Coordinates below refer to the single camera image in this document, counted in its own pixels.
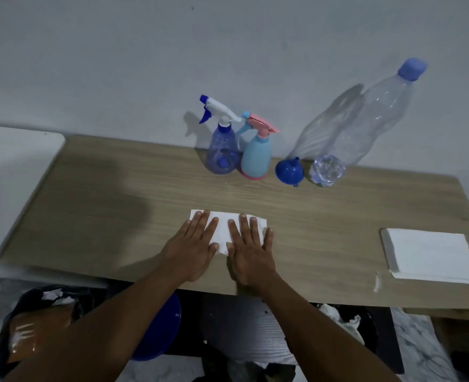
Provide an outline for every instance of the hand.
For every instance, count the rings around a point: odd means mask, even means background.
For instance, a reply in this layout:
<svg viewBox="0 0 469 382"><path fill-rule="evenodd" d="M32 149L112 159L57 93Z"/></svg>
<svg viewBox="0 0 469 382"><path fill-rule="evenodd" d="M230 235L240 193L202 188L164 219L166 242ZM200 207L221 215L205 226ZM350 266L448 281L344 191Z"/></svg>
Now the hand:
<svg viewBox="0 0 469 382"><path fill-rule="evenodd" d="M264 244L261 246L256 218L250 219L249 227L247 216L242 214L239 224L241 235L234 220L228 221L233 243L227 243L227 251L238 282L254 287L261 274L277 273L272 255L273 230L266 230Z"/></svg>
<svg viewBox="0 0 469 382"><path fill-rule="evenodd" d="M192 220L185 221L162 249L165 257L163 264L175 270L183 282L199 279L218 251L217 243L209 243L217 228L218 218L214 217L206 227L208 218L209 210L196 212Z"/></svg>

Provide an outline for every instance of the plastic bottle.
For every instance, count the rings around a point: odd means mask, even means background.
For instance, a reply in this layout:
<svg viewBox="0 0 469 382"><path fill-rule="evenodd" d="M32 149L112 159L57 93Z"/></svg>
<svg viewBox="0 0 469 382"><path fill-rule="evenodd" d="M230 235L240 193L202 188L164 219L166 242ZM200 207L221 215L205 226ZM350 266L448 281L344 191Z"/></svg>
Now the plastic bottle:
<svg viewBox="0 0 469 382"><path fill-rule="evenodd" d="M201 95L200 100L204 103L204 116L199 123L206 122L212 116L218 119L217 129L209 144L206 165L216 174L231 173L239 164L238 143L231 122L242 121L242 118L213 98Z"/></svg>
<svg viewBox="0 0 469 382"><path fill-rule="evenodd" d="M272 142L269 135L279 133L280 130L256 114L245 111L243 117L245 125L237 134L253 128L257 130L257 135L252 138L243 153L242 174L249 180L262 180L272 162Z"/></svg>
<svg viewBox="0 0 469 382"><path fill-rule="evenodd" d="M376 138L403 118L413 93L413 82L426 68L423 61L410 58L397 75L362 94L315 158L309 172L311 180L321 186L332 186L348 166L357 164L371 150Z"/></svg>

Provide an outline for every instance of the stack of paper towels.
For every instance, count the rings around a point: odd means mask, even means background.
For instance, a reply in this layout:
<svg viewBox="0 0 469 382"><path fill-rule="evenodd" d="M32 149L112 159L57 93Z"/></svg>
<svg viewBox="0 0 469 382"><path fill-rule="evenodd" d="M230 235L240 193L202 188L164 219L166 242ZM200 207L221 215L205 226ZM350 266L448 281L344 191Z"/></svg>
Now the stack of paper towels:
<svg viewBox="0 0 469 382"><path fill-rule="evenodd" d="M469 284L469 246L463 234L382 229L381 240L396 279Z"/></svg>

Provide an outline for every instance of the orange plastic wrapper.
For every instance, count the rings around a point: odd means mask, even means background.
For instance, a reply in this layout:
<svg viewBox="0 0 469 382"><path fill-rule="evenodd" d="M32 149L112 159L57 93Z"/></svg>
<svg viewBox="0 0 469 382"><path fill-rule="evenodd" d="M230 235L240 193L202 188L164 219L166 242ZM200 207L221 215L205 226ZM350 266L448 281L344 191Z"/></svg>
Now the orange plastic wrapper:
<svg viewBox="0 0 469 382"><path fill-rule="evenodd" d="M72 322L72 304L22 312L10 322L10 357L8 363L21 361L32 355L49 337Z"/></svg>

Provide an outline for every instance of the pink bottle base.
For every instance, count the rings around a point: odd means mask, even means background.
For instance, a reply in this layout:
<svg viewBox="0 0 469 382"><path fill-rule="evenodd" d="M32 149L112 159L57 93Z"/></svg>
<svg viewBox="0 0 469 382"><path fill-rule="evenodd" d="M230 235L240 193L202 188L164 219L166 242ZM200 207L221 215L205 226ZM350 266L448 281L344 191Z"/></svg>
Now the pink bottle base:
<svg viewBox="0 0 469 382"><path fill-rule="evenodd" d="M251 176L248 176L247 174L245 174L242 170L242 174L244 175L245 178L248 178L249 180L252 180L252 181L260 181L262 180L264 177L266 177L266 174L264 176L261 176L261 177L251 177Z"/></svg>

